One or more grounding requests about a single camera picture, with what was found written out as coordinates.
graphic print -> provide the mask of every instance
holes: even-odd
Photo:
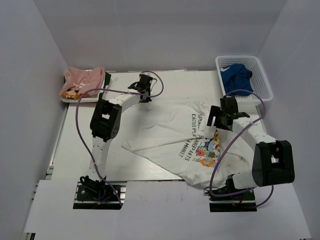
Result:
[[[219,133],[215,131],[213,138],[209,141],[199,143],[195,151],[194,162],[201,163],[203,166],[211,168],[215,166],[215,162],[220,156]]]

wire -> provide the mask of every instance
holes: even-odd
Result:
[[[150,92],[152,92],[152,89],[154,89],[154,86],[156,85],[156,83],[158,82],[158,80],[156,78],[154,78],[153,80],[155,80],[155,83],[152,85]]]
[[[238,202],[238,203],[233,203],[232,206],[236,207],[236,206],[238,206],[239,204],[241,204],[244,200],[245,200],[245,195],[242,194],[242,198],[241,198],[240,202]]]
[[[90,90],[88,90],[88,91],[85,91],[85,92],[80,96],[80,98],[79,98],[79,100],[78,100],[78,102],[77,102],[77,104],[76,104],[76,108],[75,108],[75,127],[76,127],[76,131],[77,131],[77,133],[78,133],[78,135],[79,135],[79,137],[80,137],[80,140],[81,140],[81,142],[83,143],[85,149],[88,151],[88,153],[89,153],[89,155],[90,155],[93,163],[96,163],[95,157],[94,157],[94,155],[92,154],[90,148],[88,147],[86,141],[84,140],[84,138],[83,138],[83,136],[82,136],[82,134],[81,134],[81,132],[80,132],[80,128],[79,128],[78,116],[79,116],[79,106],[80,106],[81,99],[82,99],[84,96],[86,96],[86,94],[88,94],[88,93],[90,93],[90,92],[92,92],[92,91],[108,91],[108,92],[121,93],[121,94],[141,95],[141,96],[144,96],[144,97],[147,97],[147,98],[155,98],[155,97],[159,96],[160,94],[162,94],[162,92],[164,91],[165,86],[164,86],[164,82],[162,81],[161,77],[159,77],[159,75],[156,74],[156,73],[153,72],[153,71],[143,71],[143,72],[141,72],[141,73],[142,73],[142,74],[143,74],[143,73],[151,73],[151,74],[154,74],[154,75],[160,80],[161,85],[162,85],[162,89],[161,89],[161,91],[160,91],[158,94],[156,94],[156,95],[147,95],[147,94],[143,94],[143,93],[139,93],[139,92],[119,91],[119,90],[112,90],[112,89],[107,89],[107,88],[93,88],[93,89],[90,89]],[[115,195],[116,195],[116,197],[117,197],[117,199],[118,199],[118,201],[119,201],[120,206],[122,207],[121,199],[120,199],[120,197],[118,196],[117,191],[115,190],[114,186],[113,186],[109,181],[107,181],[104,177],[101,176],[101,174],[100,174],[100,172],[99,172],[99,170],[98,170],[97,165],[96,165],[96,164],[93,164],[93,165],[94,165],[94,168],[95,168],[95,171],[96,171],[96,174],[98,175],[98,177],[112,188],[113,192],[115,193]]]
[[[230,95],[230,94],[233,94],[233,93],[236,93],[236,92],[246,92],[246,93],[250,93],[254,96],[256,96],[261,104],[262,104],[262,107],[263,107],[263,113],[262,113],[262,116],[257,118],[256,120],[252,121],[250,124],[248,124],[247,126],[245,126],[235,137],[234,139],[229,143],[229,145],[225,148],[225,150],[223,151],[223,153],[220,155],[218,161],[216,162],[216,165],[214,166],[214,169],[213,169],[213,172],[212,172],[212,175],[211,175],[211,179],[210,179],[210,183],[209,183],[209,192],[210,194],[213,196],[213,197],[216,197],[216,198],[223,198],[223,197],[230,197],[230,196],[235,196],[235,195],[239,195],[239,194],[244,194],[244,193],[247,193],[251,190],[253,190],[253,188],[248,188],[248,189],[245,189],[245,190],[240,190],[240,191],[237,191],[237,192],[233,192],[233,193],[226,193],[226,194],[215,194],[213,191],[212,191],[212,184],[213,184],[213,181],[214,181],[214,177],[215,177],[215,174],[217,172],[217,169],[219,167],[219,164],[221,163],[222,159],[224,158],[224,156],[226,155],[226,153],[228,152],[228,150],[230,149],[230,147],[235,143],[235,141],[246,131],[248,130],[252,125],[254,125],[256,122],[262,120],[265,115],[266,115],[266,104],[264,103],[264,101],[261,99],[260,96],[258,96],[255,92],[252,92],[252,91],[248,91],[248,90],[244,90],[244,89],[238,89],[238,90],[233,90],[233,91],[230,91],[228,92],[224,97]],[[271,193],[270,195],[268,196],[268,198],[263,201],[262,203],[258,204],[256,207],[259,207],[263,204],[265,204],[271,197],[271,195],[273,194],[273,189],[274,187],[272,186],[272,190],[271,190]]]
[[[102,195],[102,197],[100,197],[100,198],[92,198],[92,199],[94,199],[94,200],[100,200],[100,199],[102,199],[104,196],[105,196],[105,194],[106,194],[106,190],[104,190],[104,193],[103,193],[103,195]]]
[[[105,201],[107,201],[110,198],[110,196],[108,196],[107,198],[101,200],[98,202],[98,205],[103,204]]]
[[[204,189],[203,189],[203,193],[204,194],[210,194],[210,192],[209,192],[209,190],[207,190],[208,188],[210,188],[209,186],[207,186],[207,187],[205,187]]]

blue clothing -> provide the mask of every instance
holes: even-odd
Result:
[[[244,89],[244,90],[253,92],[253,89],[250,84],[252,71],[246,69],[245,65],[232,64],[230,66],[223,67],[223,69],[227,69],[225,71],[220,71],[226,94],[233,90],[238,90],[238,89]],[[239,91],[237,93],[231,94],[230,96],[234,96],[234,95],[249,96],[250,93]]]

cable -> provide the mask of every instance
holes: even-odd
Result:
[[[105,199],[98,202],[98,205],[103,204],[105,201],[107,201],[110,198],[110,196],[106,197]]]
[[[153,80],[155,80],[155,83],[152,85],[150,92],[152,92],[152,89],[154,89],[154,86],[156,85],[156,83],[158,82],[158,80],[156,78],[154,78]]]
[[[210,183],[209,183],[209,192],[212,196],[214,197],[217,197],[217,198],[223,198],[223,197],[230,197],[230,196],[234,196],[234,195],[239,195],[239,194],[244,194],[246,192],[249,192],[251,191],[253,188],[248,188],[248,189],[245,189],[245,190],[241,190],[241,191],[237,191],[237,192],[233,192],[233,193],[227,193],[227,194],[214,194],[213,191],[212,191],[212,184],[213,184],[213,181],[214,181],[214,177],[215,177],[215,174],[217,172],[217,169],[218,169],[218,166],[219,164],[221,163],[222,159],[224,158],[224,156],[226,155],[227,151],[230,149],[230,147],[232,146],[232,144],[235,143],[235,141],[246,131],[248,130],[252,125],[254,125],[256,122],[262,120],[265,115],[266,115],[266,104],[264,103],[264,101],[261,99],[260,96],[258,96],[256,93],[252,92],[252,91],[248,91],[248,90],[244,90],[244,89],[239,89],[239,90],[233,90],[233,91],[230,91],[228,92],[224,97],[230,95],[230,94],[233,94],[233,93],[236,93],[236,92],[247,92],[247,93],[250,93],[254,96],[256,96],[260,102],[262,103],[262,107],[263,107],[263,113],[262,113],[262,116],[257,118],[256,120],[252,121],[250,124],[248,124],[247,126],[245,126],[235,137],[234,139],[229,143],[229,145],[225,148],[225,150],[223,151],[223,153],[220,155],[218,161],[216,162],[216,165],[214,166],[214,169],[213,169],[213,172],[212,172],[212,175],[211,175],[211,179],[210,179]]]
[[[119,91],[119,90],[112,90],[112,89],[107,89],[107,88],[93,88],[93,89],[90,89],[90,90],[88,90],[88,91],[85,91],[85,92],[80,96],[80,98],[79,98],[79,100],[78,100],[78,102],[77,102],[77,104],[76,104],[76,108],[75,108],[75,127],[76,127],[76,131],[77,131],[77,133],[78,133],[78,135],[79,135],[79,137],[80,137],[80,140],[81,140],[81,142],[83,143],[85,149],[88,151],[88,153],[89,153],[89,155],[90,155],[93,163],[96,163],[95,157],[94,157],[94,155],[92,154],[91,150],[89,149],[88,145],[86,144],[86,141],[84,140],[84,138],[83,138],[83,136],[82,136],[82,134],[81,134],[81,132],[80,132],[80,128],[79,128],[78,115],[79,115],[79,106],[80,106],[81,99],[82,99],[86,94],[88,94],[88,93],[90,93],[90,92],[92,92],[92,91],[109,91],[109,92],[120,93],[120,94],[141,95],[141,96],[144,96],[144,97],[147,97],[147,98],[155,98],[155,97],[159,96],[160,94],[162,94],[162,92],[164,91],[165,86],[164,86],[164,82],[162,81],[161,77],[159,77],[159,75],[156,74],[156,73],[153,72],[153,71],[143,71],[142,74],[143,74],[143,73],[151,73],[151,74],[154,74],[154,75],[160,80],[161,85],[162,85],[162,89],[161,89],[161,91],[160,91],[158,94],[156,94],[156,95],[147,95],[147,94],[143,94],[143,93],[139,93],[139,92]],[[96,171],[96,174],[98,175],[98,177],[112,188],[113,192],[115,193],[115,195],[116,195],[116,197],[117,197],[117,199],[118,199],[118,201],[119,201],[120,206],[122,207],[121,199],[120,199],[120,197],[118,196],[117,191],[115,190],[114,186],[113,186],[109,181],[107,181],[106,179],[104,179],[104,178],[101,176],[101,174],[100,174],[100,172],[99,172],[98,167],[96,166],[96,164],[93,164],[93,165],[94,165],[94,168],[95,168],[95,171]]]
[[[106,194],[106,190],[104,190],[104,193],[103,193],[103,195],[102,195],[102,197],[100,197],[100,198],[92,198],[92,199],[94,199],[94,200],[100,200],[100,199],[102,199],[104,196],[105,196],[105,194]]]

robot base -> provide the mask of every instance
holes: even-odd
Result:
[[[76,202],[73,209],[114,209],[121,208],[116,194],[120,197],[121,185],[113,185],[113,189],[103,181],[94,181],[88,176],[80,178],[78,185]]]
[[[225,194],[225,189],[213,191],[215,194]],[[237,196],[214,197],[210,196],[210,212],[256,212],[256,200],[254,191]]]

